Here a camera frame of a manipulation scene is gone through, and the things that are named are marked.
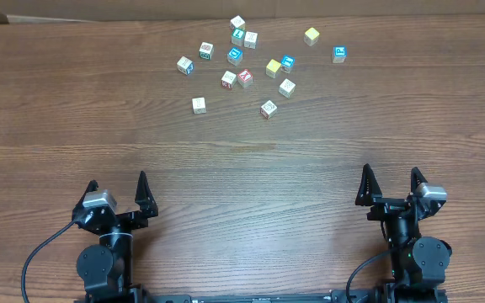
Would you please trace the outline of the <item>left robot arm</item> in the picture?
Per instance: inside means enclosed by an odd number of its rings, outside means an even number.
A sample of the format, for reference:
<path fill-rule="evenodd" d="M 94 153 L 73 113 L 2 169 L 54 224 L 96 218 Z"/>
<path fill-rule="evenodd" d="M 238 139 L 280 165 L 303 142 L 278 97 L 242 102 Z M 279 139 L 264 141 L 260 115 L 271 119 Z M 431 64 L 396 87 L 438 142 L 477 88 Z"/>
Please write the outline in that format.
<path fill-rule="evenodd" d="M 151 302 L 149 292 L 133 282 L 132 232 L 148 227 L 158 207 L 147 175 L 140 172 L 135 203 L 138 210 L 118 214 L 117 202 L 108 190 L 89 182 L 72 211 L 77 226 L 99 237 L 77 257 L 77 274 L 83 280 L 86 302 Z"/>

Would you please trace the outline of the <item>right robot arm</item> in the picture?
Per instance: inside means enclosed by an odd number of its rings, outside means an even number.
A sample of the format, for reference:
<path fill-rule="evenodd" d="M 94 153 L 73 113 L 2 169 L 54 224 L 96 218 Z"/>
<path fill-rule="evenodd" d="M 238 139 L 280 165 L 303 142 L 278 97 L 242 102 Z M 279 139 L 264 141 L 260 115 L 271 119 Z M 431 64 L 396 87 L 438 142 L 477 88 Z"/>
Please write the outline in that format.
<path fill-rule="evenodd" d="M 364 261 L 349 276 L 345 286 L 348 302 L 446 302 L 445 270 L 452 255 L 451 246 L 435 237 L 424 237 L 419 222 L 435 215 L 444 206 L 444 187 L 429 183 L 417 167 L 411 170 L 410 192 L 404 199 L 386 198 L 370 165 L 363 166 L 355 204 L 370 209 L 369 221 L 378 221 L 388 249 Z M 350 289 L 356 274 L 365 266 L 391 258 L 392 279 L 355 294 Z"/>

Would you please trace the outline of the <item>blue D wooden block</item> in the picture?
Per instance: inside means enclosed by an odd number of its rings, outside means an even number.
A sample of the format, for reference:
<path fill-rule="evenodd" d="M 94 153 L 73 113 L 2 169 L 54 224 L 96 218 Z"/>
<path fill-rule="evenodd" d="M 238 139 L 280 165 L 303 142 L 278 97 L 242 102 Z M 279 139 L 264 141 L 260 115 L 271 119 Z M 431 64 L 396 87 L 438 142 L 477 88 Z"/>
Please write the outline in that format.
<path fill-rule="evenodd" d="M 237 47 L 231 48 L 227 53 L 227 61 L 234 66 L 238 66 L 243 59 L 243 52 Z"/>

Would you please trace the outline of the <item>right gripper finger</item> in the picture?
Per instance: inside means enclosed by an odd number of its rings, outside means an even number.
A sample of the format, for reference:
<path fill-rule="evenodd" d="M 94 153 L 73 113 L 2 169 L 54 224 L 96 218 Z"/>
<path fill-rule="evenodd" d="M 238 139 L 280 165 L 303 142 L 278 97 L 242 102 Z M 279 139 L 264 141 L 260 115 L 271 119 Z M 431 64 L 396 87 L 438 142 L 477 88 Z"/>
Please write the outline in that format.
<path fill-rule="evenodd" d="M 421 173 L 418 167 L 413 167 L 411 170 L 410 189 L 412 193 L 422 193 L 423 188 L 427 185 L 427 179 Z"/>
<path fill-rule="evenodd" d="M 355 198 L 358 206 L 372 206 L 377 199 L 382 198 L 381 188 L 369 163 L 363 166 L 360 187 Z"/>

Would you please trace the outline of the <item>blue edged wooden block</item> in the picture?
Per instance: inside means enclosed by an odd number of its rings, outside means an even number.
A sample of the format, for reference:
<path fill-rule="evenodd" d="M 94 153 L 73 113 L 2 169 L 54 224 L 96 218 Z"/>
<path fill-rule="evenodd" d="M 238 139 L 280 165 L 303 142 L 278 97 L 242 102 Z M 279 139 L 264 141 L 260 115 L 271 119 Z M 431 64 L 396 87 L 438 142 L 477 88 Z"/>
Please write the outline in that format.
<path fill-rule="evenodd" d="M 189 75 L 194 69 L 194 63 L 186 56 L 181 56 L 177 62 L 177 69 L 184 75 Z"/>

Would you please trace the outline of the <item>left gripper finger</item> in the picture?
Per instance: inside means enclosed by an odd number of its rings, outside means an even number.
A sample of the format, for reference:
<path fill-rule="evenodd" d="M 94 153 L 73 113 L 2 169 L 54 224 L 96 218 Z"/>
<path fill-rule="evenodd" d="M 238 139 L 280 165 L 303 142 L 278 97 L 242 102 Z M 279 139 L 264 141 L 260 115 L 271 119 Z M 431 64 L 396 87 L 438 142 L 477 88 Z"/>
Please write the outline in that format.
<path fill-rule="evenodd" d="M 147 175 L 144 171 L 140 172 L 136 186 L 135 203 L 139 205 L 140 212 L 147 218 L 158 216 L 157 203 L 150 190 Z"/>
<path fill-rule="evenodd" d="M 85 199 L 85 196 L 90 193 L 90 192 L 94 192 L 94 191 L 97 191 L 98 190 L 98 183 L 96 180 L 91 180 L 89 183 L 88 183 L 88 186 L 87 188 L 85 189 L 85 192 L 83 194 L 83 199 Z"/>

